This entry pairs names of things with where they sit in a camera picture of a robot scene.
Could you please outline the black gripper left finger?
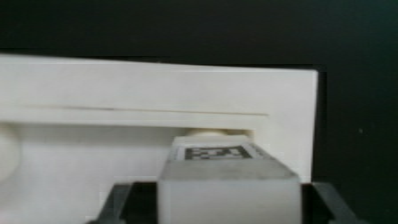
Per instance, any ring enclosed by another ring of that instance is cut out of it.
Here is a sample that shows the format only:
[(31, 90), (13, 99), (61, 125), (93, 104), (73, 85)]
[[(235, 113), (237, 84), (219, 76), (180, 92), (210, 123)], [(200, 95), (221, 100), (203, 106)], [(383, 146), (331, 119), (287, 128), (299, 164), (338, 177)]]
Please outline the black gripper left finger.
[(98, 217), (86, 224), (159, 224), (157, 183), (116, 184)]

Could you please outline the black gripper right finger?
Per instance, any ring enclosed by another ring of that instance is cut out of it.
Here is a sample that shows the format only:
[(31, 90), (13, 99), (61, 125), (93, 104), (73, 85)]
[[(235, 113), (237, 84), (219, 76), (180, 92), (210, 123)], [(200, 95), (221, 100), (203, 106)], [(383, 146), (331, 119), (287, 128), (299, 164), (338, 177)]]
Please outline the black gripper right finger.
[(303, 224), (370, 224), (329, 182), (303, 185)]

